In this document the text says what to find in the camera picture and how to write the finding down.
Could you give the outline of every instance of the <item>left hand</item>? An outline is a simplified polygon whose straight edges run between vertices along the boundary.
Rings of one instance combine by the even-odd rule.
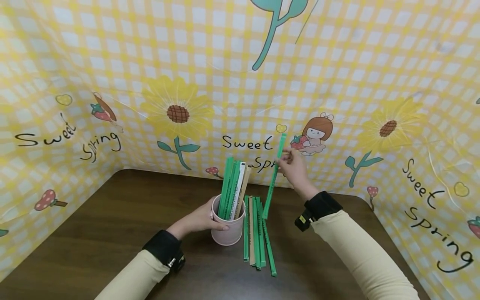
[[[215,197],[212,197],[207,203],[178,220],[175,224],[170,226],[167,231],[178,240],[181,240],[191,232],[207,229],[228,230],[229,228],[227,225],[215,222],[211,219],[210,212],[212,211],[212,202],[214,199]]]

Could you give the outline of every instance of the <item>black wristband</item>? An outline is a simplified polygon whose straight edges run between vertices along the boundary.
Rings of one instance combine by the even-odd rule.
[[[343,207],[329,193],[323,191],[305,202],[305,208],[315,220],[339,212]]]
[[[161,230],[142,249],[150,252],[163,265],[178,271],[185,263],[185,258],[180,250],[180,244],[181,241],[170,232]]]

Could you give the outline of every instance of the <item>pen holder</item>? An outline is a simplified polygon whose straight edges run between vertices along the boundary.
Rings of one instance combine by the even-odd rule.
[[[245,218],[245,202],[241,200],[241,209],[240,216],[238,219],[233,221],[227,221],[221,219],[218,213],[218,206],[220,205],[220,195],[215,197],[212,202],[212,219],[218,223],[227,225],[230,229],[226,231],[219,231],[212,229],[212,238],[213,240],[221,246],[232,246],[235,245],[242,237],[243,232],[243,219]]]

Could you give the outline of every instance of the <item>sleeve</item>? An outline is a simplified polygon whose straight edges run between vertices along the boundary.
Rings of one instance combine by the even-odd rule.
[[[343,210],[312,223],[369,300],[418,300],[417,291],[385,250]]]
[[[95,299],[144,300],[169,271],[149,251],[142,250]]]

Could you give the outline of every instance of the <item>wooden table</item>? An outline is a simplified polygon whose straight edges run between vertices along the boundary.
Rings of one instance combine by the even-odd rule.
[[[124,170],[110,178],[83,206],[0,283],[2,300],[88,300],[159,230],[221,191],[222,181]],[[249,185],[247,194],[266,197],[268,187]],[[334,195],[345,211],[393,257],[428,299],[368,205]],[[337,255],[315,235],[293,224],[303,211],[291,189],[275,188],[268,232],[278,277],[243,262],[243,243],[215,244],[209,231],[182,244],[187,263],[167,276],[148,299],[364,299]]]

